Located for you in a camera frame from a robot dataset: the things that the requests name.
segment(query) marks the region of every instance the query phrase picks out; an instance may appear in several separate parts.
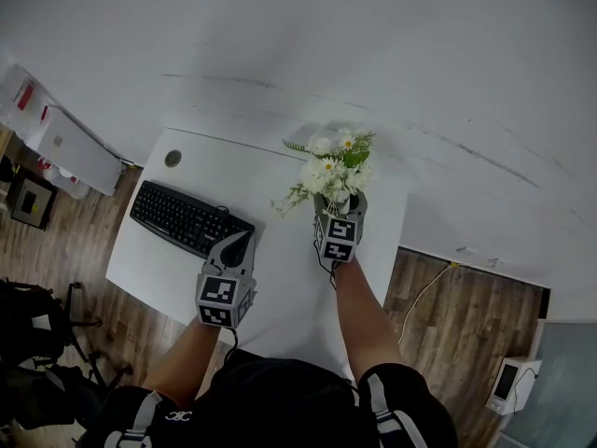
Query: wooden floor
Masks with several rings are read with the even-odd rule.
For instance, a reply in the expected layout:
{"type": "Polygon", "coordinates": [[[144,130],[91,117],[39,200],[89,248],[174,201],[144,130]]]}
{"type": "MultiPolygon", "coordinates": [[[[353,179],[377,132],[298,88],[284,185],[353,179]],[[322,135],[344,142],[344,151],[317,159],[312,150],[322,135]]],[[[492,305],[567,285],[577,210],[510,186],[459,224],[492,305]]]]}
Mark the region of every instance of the wooden floor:
{"type": "MultiPolygon", "coordinates": [[[[88,349],[106,358],[102,372],[131,364],[134,375],[124,384],[140,384],[147,368],[172,345],[183,329],[174,320],[147,307],[108,282],[104,275],[139,172],[130,170],[113,198],[92,191],[82,202],[61,193],[45,232],[0,216],[0,275],[38,284],[65,295],[68,284],[83,283],[76,294],[74,318],[104,321],[101,329],[78,329],[88,349]]],[[[405,311],[420,290],[446,264],[400,250],[385,302],[396,333],[405,311]]],[[[406,362],[427,379],[456,422],[462,446],[484,447],[498,417],[483,408],[503,356],[526,355],[539,311],[540,290],[464,268],[445,273],[422,296],[412,312],[401,350],[406,362]]],[[[220,344],[213,372],[227,347],[220,344]]],[[[64,365],[78,364],[69,347],[64,365]]],[[[82,428],[45,427],[18,433],[21,446],[72,447],[82,428]]]]}

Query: black shirt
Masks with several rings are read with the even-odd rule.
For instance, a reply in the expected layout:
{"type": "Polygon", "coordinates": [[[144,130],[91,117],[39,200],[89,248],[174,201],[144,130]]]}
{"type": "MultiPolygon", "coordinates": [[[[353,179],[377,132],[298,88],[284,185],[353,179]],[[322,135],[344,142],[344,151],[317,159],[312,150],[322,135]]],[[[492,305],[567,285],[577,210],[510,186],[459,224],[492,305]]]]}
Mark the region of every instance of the black shirt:
{"type": "MultiPolygon", "coordinates": [[[[104,447],[112,432],[131,429],[148,394],[135,386],[115,390],[77,446],[104,447]]],[[[384,448],[418,448],[424,446],[420,437],[429,448],[457,446],[452,420],[429,393],[424,378],[397,364],[370,369],[354,390],[338,375],[309,363],[236,351],[190,410],[180,411],[171,400],[161,397],[146,431],[154,448],[377,448],[380,441],[384,448]]]]}

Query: black keyboard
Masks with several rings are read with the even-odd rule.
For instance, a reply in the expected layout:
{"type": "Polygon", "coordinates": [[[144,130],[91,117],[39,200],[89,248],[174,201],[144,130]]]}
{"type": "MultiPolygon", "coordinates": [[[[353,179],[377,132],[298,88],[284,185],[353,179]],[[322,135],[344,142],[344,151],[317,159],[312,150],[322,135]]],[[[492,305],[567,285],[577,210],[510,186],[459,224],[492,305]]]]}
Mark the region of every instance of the black keyboard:
{"type": "MultiPolygon", "coordinates": [[[[225,208],[217,209],[149,181],[139,188],[131,217],[162,239],[204,259],[222,239],[236,232],[255,232],[255,226],[225,208]]],[[[245,249],[242,247],[236,255],[238,263],[243,260],[245,249]]]]}

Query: white wall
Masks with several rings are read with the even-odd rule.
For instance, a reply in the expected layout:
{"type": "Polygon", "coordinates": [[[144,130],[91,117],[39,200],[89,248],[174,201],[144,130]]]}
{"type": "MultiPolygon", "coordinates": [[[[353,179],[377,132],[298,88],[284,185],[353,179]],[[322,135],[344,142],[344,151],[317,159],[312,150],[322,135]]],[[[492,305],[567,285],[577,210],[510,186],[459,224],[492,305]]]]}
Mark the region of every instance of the white wall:
{"type": "Polygon", "coordinates": [[[499,258],[555,289],[551,316],[597,313],[597,0],[0,9],[8,57],[124,157],[146,161],[162,125],[281,149],[305,121],[360,122],[381,177],[411,186],[402,245],[499,258]]]}

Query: white table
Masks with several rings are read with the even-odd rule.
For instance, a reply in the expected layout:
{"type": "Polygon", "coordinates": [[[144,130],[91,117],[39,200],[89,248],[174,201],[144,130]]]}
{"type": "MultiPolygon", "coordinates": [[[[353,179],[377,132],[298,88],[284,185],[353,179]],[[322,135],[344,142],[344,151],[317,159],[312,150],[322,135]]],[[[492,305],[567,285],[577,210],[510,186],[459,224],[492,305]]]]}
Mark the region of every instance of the white table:
{"type": "MultiPolygon", "coordinates": [[[[180,190],[255,224],[257,297],[239,327],[240,347],[264,357],[292,357],[350,375],[340,334],[336,296],[319,267],[313,240],[313,206],[304,203],[281,219],[271,199],[282,199],[302,161],[254,147],[176,130],[164,130],[154,147],[120,225],[106,277],[137,299],[187,324],[196,314],[197,274],[203,259],[172,245],[129,217],[144,180],[180,190]],[[182,152],[174,168],[165,155],[182,152]]],[[[406,191],[371,181],[368,212],[357,255],[383,303],[394,266],[406,191]]],[[[221,340],[231,334],[222,330],[221,340]]]]}

